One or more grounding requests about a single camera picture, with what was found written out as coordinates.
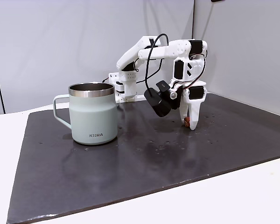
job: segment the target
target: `white table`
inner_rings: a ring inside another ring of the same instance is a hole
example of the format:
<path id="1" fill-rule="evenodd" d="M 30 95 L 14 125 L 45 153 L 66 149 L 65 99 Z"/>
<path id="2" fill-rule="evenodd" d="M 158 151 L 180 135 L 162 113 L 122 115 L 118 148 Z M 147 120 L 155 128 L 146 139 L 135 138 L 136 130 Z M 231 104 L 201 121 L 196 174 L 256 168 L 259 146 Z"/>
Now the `white table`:
<path id="1" fill-rule="evenodd" d="M 52 105 L 0 115 L 0 224 L 7 220 L 28 115 L 42 110 L 52 110 Z M 91 222 L 280 224 L 280 159 L 41 223 Z"/>

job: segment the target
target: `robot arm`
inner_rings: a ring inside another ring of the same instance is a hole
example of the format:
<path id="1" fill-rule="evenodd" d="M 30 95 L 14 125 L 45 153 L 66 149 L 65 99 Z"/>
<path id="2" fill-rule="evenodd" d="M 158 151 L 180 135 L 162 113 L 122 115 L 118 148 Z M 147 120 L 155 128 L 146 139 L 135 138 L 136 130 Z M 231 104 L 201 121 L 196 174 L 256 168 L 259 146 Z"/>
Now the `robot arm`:
<path id="1" fill-rule="evenodd" d="M 109 82 L 115 86 L 117 103 L 136 100 L 137 68 L 145 61 L 138 59 L 138 52 L 142 49 L 151 49 L 156 38 L 157 36 L 143 36 L 118 60 L 116 67 L 119 72 L 109 74 Z M 158 40 L 155 47 L 160 45 L 161 42 Z"/>
<path id="2" fill-rule="evenodd" d="M 139 58 L 148 58 L 149 49 L 139 51 Z M 160 117 L 166 116 L 171 109 L 180 110 L 182 123 L 191 130 L 196 128 L 200 104 L 205 100 L 205 82 L 198 81 L 204 72 L 207 43 L 200 40 L 176 40 L 168 46 L 154 49 L 153 59 L 175 58 L 173 78 L 170 84 L 157 83 L 159 92 L 149 88 L 145 98 Z"/>
<path id="3" fill-rule="evenodd" d="M 137 68 L 148 59 L 156 38 L 142 37 L 118 60 L 119 72 L 109 74 L 109 82 L 115 86 L 117 103 L 136 100 Z M 166 116 L 171 109 L 179 108 L 182 122 L 186 124 L 186 120 L 189 120 L 188 126 L 194 130 L 198 123 L 200 104 L 207 93 L 206 83 L 198 81 L 205 68 L 207 43 L 201 40 L 176 40 L 169 42 L 168 46 L 160 47 L 160 44 L 158 40 L 150 60 L 174 59 L 173 77 L 170 84 L 165 81 L 156 84 L 160 91 L 149 88 L 144 96 L 160 117 Z"/>

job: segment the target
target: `dark gray mat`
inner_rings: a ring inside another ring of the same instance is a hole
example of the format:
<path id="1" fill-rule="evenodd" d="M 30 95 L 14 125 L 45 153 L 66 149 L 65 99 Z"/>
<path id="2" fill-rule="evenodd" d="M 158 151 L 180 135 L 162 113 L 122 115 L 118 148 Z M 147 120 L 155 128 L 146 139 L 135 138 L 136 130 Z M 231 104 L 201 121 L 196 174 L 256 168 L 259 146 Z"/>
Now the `dark gray mat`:
<path id="1" fill-rule="evenodd" d="M 59 110 L 69 120 L 68 109 Z M 179 111 L 118 106 L 111 143 L 83 146 L 53 111 L 29 115 L 7 223 L 33 223 L 125 201 L 280 158 L 280 116 L 208 94 L 195 131 Z"/>

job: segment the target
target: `stainless steel rim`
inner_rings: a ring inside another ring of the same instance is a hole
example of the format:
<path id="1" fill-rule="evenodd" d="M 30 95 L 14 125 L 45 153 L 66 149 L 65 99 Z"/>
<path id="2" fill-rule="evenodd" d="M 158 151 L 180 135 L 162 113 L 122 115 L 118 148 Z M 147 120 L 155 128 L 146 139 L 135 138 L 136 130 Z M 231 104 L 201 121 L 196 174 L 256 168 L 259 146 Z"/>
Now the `stainless steel rim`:
<path id="1" fill-rule="evenodd" d="M 104 97 L 114 93 L 114 85 L 110 83 L 79 83 L 69 87 L 69 94 L 74 97 Z"/>

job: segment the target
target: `light green mug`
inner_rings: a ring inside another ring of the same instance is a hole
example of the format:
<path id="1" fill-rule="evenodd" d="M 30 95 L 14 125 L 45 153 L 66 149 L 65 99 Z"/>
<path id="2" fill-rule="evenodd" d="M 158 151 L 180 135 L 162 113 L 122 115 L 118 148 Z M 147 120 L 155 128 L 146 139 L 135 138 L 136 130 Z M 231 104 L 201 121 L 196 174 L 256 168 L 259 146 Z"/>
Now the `light green mug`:
<path id="1" fill-rule="evenodd" d="M 56 100 L 59 98 L 70 98 L 70 124 L 56 113 Z M 71 85 L 69 94 L 54 98 L 53 111 L 55 118 L 71 129 L 72 137 L 78 143 L 98 145 L 117 136 L 117 109 L 112 84 Z"/>

